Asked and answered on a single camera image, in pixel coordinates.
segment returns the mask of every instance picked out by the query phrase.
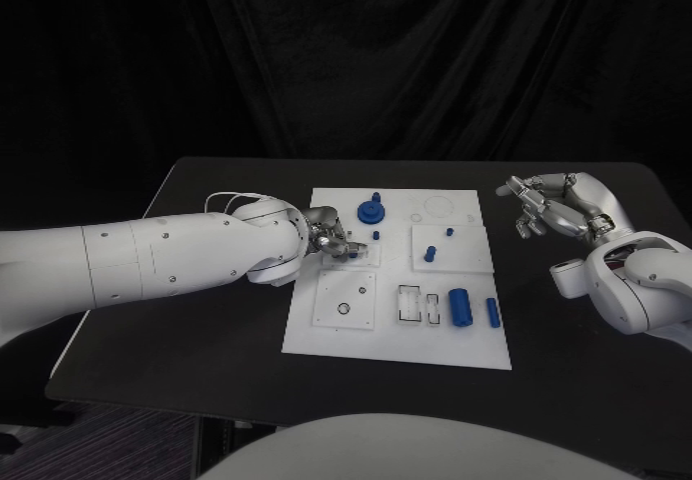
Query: black table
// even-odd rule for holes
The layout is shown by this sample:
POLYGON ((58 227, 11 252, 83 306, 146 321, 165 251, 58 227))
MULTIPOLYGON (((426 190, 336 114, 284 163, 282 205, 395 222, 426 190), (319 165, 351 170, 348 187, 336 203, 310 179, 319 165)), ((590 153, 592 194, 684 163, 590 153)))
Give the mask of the black table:
POLYGON ((692 472, 692 354, 622 335, 589 298, 566 300, 548 268, 587 255, 550 232, 522 241, 511 175, 587 171, 635 226, 692 245, 664 187, 638 164, 184 158, 147 216, 202 211, 209 193, 267 193, 309 206, 313 187, 479 191, 512 371, 282 353, 293 284, 233 285, 91 312, 48 385, 57 399, 290 425, 362 412, 498 427, 607 462, 692 472))

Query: dark background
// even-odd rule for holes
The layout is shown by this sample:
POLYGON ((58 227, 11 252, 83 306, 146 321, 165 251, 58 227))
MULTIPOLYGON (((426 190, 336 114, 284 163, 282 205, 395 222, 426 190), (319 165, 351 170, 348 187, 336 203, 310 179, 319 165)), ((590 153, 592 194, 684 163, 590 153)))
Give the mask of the dark background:
MULTIPOLYGON (((636 161, 692 217, 685 0, 3 7, 0 229, 140 217, 186 155, 636 161)), ((75 321, 0 351, 9 401, 75 321)))

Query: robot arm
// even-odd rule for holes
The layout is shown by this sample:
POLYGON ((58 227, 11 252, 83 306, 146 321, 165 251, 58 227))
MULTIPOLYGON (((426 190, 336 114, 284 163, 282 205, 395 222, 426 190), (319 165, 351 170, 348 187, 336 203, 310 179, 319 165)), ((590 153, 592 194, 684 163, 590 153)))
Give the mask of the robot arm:
POLYGON ((617 330, 641 333, 692 319, 692 251, 654 232, 636 232, 606 185, 587 173, 511 177, 498 195, 522 200, 522 238, 544 223, 593 249, 587 260, 551 267, 566 298, 590 295, 617 330))
POLYGON ((303 257, 341 255, 348 242, 332 207, 303 214, 277 199, 234 212, 0 232, 0 346, 62 316, 233 283, 284 285, 303 257))

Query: blue object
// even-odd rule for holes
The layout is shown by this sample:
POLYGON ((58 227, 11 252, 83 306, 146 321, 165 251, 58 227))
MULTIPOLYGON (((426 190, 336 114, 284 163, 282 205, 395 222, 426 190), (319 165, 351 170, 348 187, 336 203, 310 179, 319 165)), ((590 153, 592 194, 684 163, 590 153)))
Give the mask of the blue object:
POLYGON ((493 328, 501 328, 501 315, 498 314, 498 302, 495 298, 486 300, 488 305, 488 316, 491 317, 491 326, 493 328))
POLYGON ((433 260, 436 259, 436 252, 437 252, 437 248, 436 247, 429 247, 429 251, 426 252, 426 261, 429 263, 431 263, 433 260))
POLYGON ((463 288, 450 290, 452 323, 456 327, 468 327, 473 324, 472 304, 469 292, 463 288))
POLYGON ((368 225, 375 225, 385 218, 385 207, 382 206, 382 199, 380 192, 372 194, 372 200, 364 202, 358 207, 358 219, 368 225))

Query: white platform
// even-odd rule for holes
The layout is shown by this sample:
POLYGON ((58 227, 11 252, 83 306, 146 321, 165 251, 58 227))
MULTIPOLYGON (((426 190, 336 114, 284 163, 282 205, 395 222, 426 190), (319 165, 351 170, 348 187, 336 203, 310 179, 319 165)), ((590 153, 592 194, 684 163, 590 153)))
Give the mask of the white platform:
MULTIPOLYGON (((293 292, 283 352, 511 370, 505 330, 504 327, 491 327, 486 310, 486 298, 498 298, 493 274, 414 271, 414 225, 444 227, 440 228, 442 236, 449 226, 456 230, 455 235, 459 235, 456 239, 455 235, 442 239, 442 242, 447 239, 449 244, 440 243, 436 262, 444 258, 440 256, 443 252, 444 255, 450 254, 455 245, 455 248, 460 249, 459 255, 476 264, 485 265, 483 268, 486 270, 491 268, 492 271, 488 242, 481 247, 478 242, 479 236, 485 238, 485 228, 476 191, 316 188, 310 206, 323 205, 335 207, 339 211, 345 230, 352 231, 351 240, 381 245, 380 267, 364 265, 362 260, 342 264, 323 254, 305 259, 293 292), (371 199, 374 191, 382 195, 387 214, 380 224, 367 225, 358 220, 357 210, 359 204, 371 199), (465 244, 462 232, 472 227, 481 228, 469 233, 466 236, 469 242, 465 244), (381 239, 377 241, 372 239, 375 230, 381 233, 381 239), (364 326, 338 328, 313 325, 318 285, 323 270, 374 273, 377 296, 372 330, 364 329, 364 326), (440 296, 440 326, 431 327, 426 321, 416 326, 398 323, 400 285, 421 287, 421 309, 426 309, 427 295, 440 296), (452 325, 449 291, 455 288, 466 288, 472 300, 475 323, 462 328, 452 325)), ((416 256, 421 258, 424 254, 426 251, 416 252, 416 256)), ((368 295, 361 297, 351 290, 344 294, 352 312, 361 307, 368 308, 365 306, 368 295), (359 303, 361 297, 364 305, 352 305, 359 303)), ((338 295, 329 301, 339 304, 341 298, 338 295)), ((361 318, 349 318, 349 322, 365 324, 361 318)))

